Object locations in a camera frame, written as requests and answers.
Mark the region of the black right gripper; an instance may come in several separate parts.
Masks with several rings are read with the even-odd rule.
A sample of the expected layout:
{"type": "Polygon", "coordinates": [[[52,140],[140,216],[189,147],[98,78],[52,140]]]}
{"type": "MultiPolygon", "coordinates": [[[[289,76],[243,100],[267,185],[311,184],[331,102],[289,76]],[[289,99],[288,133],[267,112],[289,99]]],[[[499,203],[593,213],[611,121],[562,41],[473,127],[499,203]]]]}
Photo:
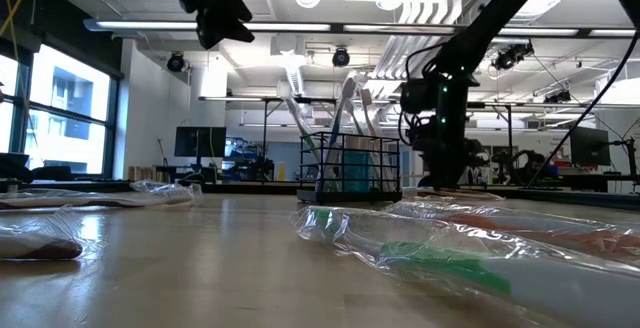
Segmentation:
{"type": "MultiPolygon", "coordinates": [[[[449,167],[471,165],[483,152],[477,139],[465,137],[465,127],[449,117],[432,114],[412,118],[412,148],[420,153],[423,162],[433,170],[433,186],[443,189],[449,186],[449,167]]],[[[469,184],[469,168],[465,167],[454,187],[469,184]]]]}

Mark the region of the clear toothbrush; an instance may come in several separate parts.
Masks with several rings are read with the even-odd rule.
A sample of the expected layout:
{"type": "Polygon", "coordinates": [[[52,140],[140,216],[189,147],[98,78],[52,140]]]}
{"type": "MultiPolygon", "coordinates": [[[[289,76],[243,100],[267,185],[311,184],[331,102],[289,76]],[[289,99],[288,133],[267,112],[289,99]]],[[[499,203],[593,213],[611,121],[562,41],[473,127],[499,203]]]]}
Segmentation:
{"type": "Polygon", "coordinates": [[[404,188],[404,200],[434,200],[434,201],[503,201],[504,197],[488,192],[478,192],[464,189],[435,190],[430,187],[404,188]]]}

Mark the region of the blue mouthwash bottle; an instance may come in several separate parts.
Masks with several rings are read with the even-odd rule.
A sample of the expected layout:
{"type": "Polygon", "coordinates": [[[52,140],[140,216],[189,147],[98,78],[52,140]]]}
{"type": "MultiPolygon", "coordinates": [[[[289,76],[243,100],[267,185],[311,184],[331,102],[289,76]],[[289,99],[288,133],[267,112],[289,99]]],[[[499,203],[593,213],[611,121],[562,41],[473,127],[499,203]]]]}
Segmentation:
{"type": "Polygon", "coordinates": [[[369,190],[369,158],[368,141],[365,138],[354,138],[351,152],[351,190],[367,192],[369,190]]]}
{"type": "Polygon", "coordinates": [[[336,176],[341,179],[339,187],[342,192],[354,190],[352,179],[357,176],[357,169],[352,167],[352,164],[358,161],[358,155],[351,151],[351,148],[352,139],[349,136],[341,137],[336,150],[336,176]]]}

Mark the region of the black wire basket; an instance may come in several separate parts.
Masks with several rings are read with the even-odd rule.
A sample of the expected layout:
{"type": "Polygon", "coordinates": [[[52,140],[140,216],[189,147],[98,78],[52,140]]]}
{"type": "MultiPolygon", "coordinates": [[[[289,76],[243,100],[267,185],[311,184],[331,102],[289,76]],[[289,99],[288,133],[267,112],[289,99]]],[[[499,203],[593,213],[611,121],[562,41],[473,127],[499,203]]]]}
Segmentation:
{"type": "MultiPolygon", "coordinates": [[[[323,153],[328,149],[329,132],[316,132],[320,136],[320,148],[323,153]]],[[[336,178],[338,188],[336,191],[316,192],[315,184],[318,180],[318,173],[322,167],[321,163],[316,163],[314,158],[303,156],[300,149],[300,167],[304,168],[305,179],[299,182],[302,190],[297,191],[297,198],[301,202],[328,205],[334,203],[378,203],[397,202],[402,198],[401,177],[400,177],[400,145],[397,138],[379,137],[383,141],[383,167],[385,168],[385,181],[387,190],[380,191],[380,178],[378,177],[378,165],[372,162],[375,153],[373,147],[373,137],[368,135],[357,135],[353,133],[340,133],[340,138],[349,136],[352,139],[365,138],[368,141],[369,158],[369,190],[367,192],[342,192],[339,187],[340,178],[336,178]]]]}

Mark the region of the blue toothbrush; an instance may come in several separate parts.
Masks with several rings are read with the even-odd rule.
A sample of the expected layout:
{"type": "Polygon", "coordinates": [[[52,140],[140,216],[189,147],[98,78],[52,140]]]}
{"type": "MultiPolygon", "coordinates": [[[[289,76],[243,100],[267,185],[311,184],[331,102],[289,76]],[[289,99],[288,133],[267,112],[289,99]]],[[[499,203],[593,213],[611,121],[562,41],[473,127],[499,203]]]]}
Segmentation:
{"type": "Polygon", "coordinates": [[[336,181],[338,174],[334,172],[334,169],[337,168],[339,160],[341,127],[347,119],[347,110],[351,105],[356,87],[357,74],[351,72],[342,84],[340,95],[336,102],[334,118],[330,125],[328,149],[322,154],[322,167],[319,170],[318,180],[315,184],[316,192],[336,191],[338,188],[338,182],[336,181]]]}

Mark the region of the white green toothbrush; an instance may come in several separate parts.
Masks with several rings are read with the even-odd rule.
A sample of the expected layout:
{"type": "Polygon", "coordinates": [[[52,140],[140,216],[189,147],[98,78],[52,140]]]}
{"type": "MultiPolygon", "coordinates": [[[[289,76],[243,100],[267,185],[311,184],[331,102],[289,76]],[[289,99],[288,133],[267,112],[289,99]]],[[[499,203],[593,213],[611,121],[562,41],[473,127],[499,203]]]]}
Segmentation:
{"type": "Polygon", "coordinates": [[[310,123],[303,115],[299,103],[293,96],[285,97],[284,102],[287,105],[289,113],[294,119],[294,124],[300,132],[300,141],[303,150],[302,155],[314,158],[316,163],[323,162],[324,157],[322,155],[323,151],[320,148],[320,136],[315,133],[310,123]]]}

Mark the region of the orange toothbrush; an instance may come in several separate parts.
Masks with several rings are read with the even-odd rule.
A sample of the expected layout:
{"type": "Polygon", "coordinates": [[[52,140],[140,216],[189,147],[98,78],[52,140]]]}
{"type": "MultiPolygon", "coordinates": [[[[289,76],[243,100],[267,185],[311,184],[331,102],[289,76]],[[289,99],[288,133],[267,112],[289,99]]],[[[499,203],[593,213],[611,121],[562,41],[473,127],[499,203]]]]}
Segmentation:
{"type": "Polygon", "coordinates": [[[640,230],[546,213],[438,201],[400,201],[391,214],[434,219],[552,244],[640,267],[640,230]]]}

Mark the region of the purple toothbrush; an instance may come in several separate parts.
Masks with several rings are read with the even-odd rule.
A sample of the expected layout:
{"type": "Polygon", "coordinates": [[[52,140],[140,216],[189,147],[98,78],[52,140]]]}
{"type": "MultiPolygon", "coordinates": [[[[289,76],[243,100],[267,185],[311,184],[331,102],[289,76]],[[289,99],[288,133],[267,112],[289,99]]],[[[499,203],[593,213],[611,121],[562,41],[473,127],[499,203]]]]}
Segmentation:
{"type": "Polygon", "coordinates": [[[154,181],[127,183],[127,192],[83,192],[70,189],[29,188],[0,193],[0,210],[89,207],[142,208],[159,205],[198,204],[203,193],[198,184],[182,186],[154,181]]]}

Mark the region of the person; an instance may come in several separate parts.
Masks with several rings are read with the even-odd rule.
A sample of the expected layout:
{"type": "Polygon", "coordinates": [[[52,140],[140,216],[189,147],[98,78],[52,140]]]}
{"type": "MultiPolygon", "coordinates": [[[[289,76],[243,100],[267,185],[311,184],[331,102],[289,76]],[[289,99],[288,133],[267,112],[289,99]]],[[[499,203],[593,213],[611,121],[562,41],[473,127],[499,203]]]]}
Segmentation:
{"type": "Polygon", "coordinates": [[[518,169],[519,181],[522,185],[527,185],[534,177],[539,180],[557,180],[558,174],[555,168],[546,164],[546,157],[532,150],[525,150],[527,161],[522,168],[518,169]]]}

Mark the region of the pink wrapped toothbrush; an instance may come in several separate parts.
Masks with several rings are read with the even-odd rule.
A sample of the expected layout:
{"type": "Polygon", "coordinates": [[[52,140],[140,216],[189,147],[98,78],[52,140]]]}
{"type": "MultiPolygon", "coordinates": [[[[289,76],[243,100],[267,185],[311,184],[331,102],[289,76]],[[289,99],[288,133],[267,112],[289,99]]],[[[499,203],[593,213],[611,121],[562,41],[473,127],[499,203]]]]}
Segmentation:
{"type": "Polygon", "coordinates": [[[361,88],[360,97],[368,132],[369,135],[373,137],[372,143],[375,153],[372,157],[372,162],[378,165],[378,177],[380,178],[379,186],[380,191],[383,192],[387,190],[387,182],[385,181],[385,168],[383,167],[383,141],[379,139],[379,132],[371,119],[370,109],[373,107],[373,100],[370,91],[366,88],[361,88]]]}

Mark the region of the black computer monitor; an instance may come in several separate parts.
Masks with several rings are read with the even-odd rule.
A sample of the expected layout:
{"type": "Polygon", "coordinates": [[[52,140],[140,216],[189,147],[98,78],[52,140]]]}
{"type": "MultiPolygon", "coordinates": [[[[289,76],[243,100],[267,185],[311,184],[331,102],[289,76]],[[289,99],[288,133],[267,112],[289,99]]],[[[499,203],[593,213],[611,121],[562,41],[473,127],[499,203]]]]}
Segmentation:
{"type": "Polygon", "coordinates": [[[174,155],[177,157],[222,158],[225,155],[225,127],[178,127],[174,155]]]}
{"type": "Polygon", "coordinates": [[[570,135],[571,159],[577,165],[609,166],[609,135],[605,130],[576,127],[570,135]]]}

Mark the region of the wooden blocks stack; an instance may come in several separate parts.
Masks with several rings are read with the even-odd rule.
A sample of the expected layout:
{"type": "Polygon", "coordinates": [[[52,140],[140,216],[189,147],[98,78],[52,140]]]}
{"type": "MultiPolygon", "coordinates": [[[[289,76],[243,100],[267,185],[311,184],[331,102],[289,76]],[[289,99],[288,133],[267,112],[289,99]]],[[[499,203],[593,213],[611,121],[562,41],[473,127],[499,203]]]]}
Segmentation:
{"type": "Polygon", "coordinates": [[[154,181],[155,178],[156,170],[153,167],[128,167],[128,180],[130,181],[154,181]]]}

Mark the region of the dark framed window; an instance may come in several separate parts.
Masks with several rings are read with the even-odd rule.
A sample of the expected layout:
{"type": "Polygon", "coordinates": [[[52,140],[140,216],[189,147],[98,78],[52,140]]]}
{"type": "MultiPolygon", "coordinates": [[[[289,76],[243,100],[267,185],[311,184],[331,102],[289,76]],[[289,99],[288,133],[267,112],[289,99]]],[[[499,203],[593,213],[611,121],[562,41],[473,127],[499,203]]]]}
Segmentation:
{"type": "Polygon", "coordinates": [[[24,154],[29,169],[109,174],[117,88],[108,74],[55,48],[0,48],[0,153],[24,154]]]}

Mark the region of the maroon wrapped toothbrush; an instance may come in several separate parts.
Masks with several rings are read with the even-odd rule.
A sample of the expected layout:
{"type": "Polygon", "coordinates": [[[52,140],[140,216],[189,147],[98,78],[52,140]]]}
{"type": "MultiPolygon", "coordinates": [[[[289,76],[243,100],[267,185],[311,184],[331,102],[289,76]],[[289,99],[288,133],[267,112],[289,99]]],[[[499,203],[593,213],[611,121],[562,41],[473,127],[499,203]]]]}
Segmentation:
{"type": "Polygon", "coordinates": [[[91,257],[105,243],[86,231],[70,206],[0,214],[0,261],[68,261],[91,257]]]}

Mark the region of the black aluminium table frame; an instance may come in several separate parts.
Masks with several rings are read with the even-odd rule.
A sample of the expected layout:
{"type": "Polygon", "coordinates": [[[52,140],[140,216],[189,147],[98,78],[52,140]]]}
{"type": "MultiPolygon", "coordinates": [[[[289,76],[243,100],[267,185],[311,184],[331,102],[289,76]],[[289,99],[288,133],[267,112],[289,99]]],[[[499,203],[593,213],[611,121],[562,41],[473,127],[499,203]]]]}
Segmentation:
{"type": "MultiPolygon", "coordinates": [[[[36,183],[21,183],[18,181],[1,181],[0,193],[6,193],[10,188],[29,189],[68,189],[82,192],[123,193],[131,192],[130,183],[126,181],[38,181],[36,183]]],[[[266,194],[266,195],[296,195],[302,187],[297,183],[248,183],[205,185],[204,193],[222,194],[266,194]]],[[[573,204],[640,213],[640,193],[618,194],[597,193],[584,191],[523,189],[513,186],[472,186],[463,188],[463,192],[482,192],[507,199],[544,201],[559,204],[573,204]]]]}

